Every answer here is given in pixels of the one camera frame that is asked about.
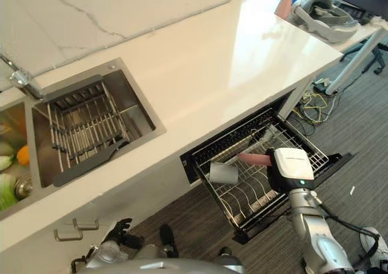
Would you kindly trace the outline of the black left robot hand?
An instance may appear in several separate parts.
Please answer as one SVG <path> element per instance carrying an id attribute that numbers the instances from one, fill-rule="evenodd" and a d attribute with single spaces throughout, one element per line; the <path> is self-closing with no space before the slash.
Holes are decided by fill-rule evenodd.
<path id="1" fill-rule="evenodd" d="M 129 232 L 131 222 L 132 218 L 124 218 L 118 221 L 114 228 L 105 236 L 104 242 L 113 241 L 119 246 L 140 250 L 144 245 L 145 239 L 142 236 L 132 235 Z"/>

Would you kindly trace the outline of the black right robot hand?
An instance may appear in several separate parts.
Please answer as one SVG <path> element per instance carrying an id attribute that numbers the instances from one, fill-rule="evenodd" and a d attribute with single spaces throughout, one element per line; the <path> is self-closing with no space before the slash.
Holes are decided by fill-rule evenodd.
<path id="1" fill-rule="evenodd" d="M 303 149 L 267 149 L 271 165 L 267 166 L 267 177 L 274 191 L 288 194 L 295 189 L 315 188 L 313 168 Z"/>

